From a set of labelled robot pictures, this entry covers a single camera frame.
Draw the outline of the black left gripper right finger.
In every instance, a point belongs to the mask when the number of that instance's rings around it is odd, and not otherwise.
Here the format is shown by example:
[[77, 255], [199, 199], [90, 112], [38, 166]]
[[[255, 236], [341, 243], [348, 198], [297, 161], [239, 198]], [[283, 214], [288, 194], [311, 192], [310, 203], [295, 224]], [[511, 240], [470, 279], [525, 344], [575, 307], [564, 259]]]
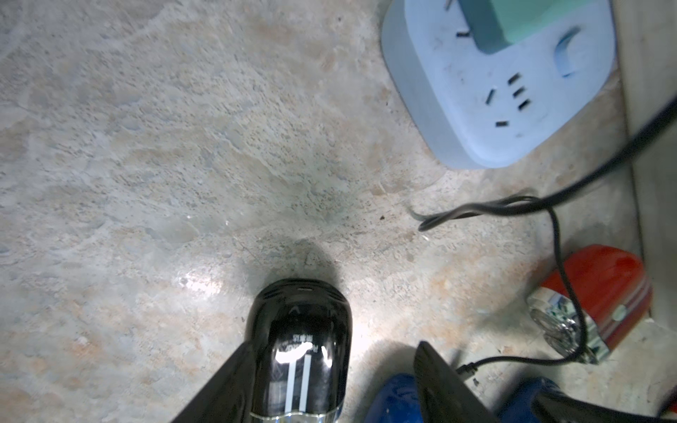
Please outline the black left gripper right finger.
[[414, 375], [424, 422], [499, 421], [427, 341], [416, 348]]

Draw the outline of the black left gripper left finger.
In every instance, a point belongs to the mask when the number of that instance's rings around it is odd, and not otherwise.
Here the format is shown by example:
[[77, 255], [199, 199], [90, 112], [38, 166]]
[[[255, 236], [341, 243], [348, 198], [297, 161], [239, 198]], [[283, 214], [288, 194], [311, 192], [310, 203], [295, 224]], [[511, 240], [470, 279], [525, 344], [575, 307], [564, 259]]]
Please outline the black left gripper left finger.
[[254, 352], [245, 341], [173, 422], [251, 422], [254, 378]]

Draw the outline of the teal charger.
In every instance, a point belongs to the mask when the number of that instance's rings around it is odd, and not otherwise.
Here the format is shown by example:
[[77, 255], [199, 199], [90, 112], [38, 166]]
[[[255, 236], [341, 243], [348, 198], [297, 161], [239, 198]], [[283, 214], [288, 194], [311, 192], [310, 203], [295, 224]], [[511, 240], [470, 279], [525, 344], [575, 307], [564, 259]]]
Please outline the teal charger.
[[574, 10], [581, 0], [460, 0], [477, 48], [495, 54], [538, 32]]

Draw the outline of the red shaver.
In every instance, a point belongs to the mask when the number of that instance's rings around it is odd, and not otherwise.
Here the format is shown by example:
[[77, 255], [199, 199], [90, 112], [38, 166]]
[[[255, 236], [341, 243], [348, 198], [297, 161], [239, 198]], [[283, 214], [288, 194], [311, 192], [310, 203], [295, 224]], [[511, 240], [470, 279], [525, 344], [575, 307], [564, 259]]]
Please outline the red shaver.
[[[640, 257], [615, 247], [590, 245], [563, 264], [587, 325], [587, 345], [578, 361], [599, 364], [648, 312], [652, 284]], [[560, 273], [553, 271], [526, 303], [548, 345], [563, 357], [574, 353], [580, 341], [580, 324]]]

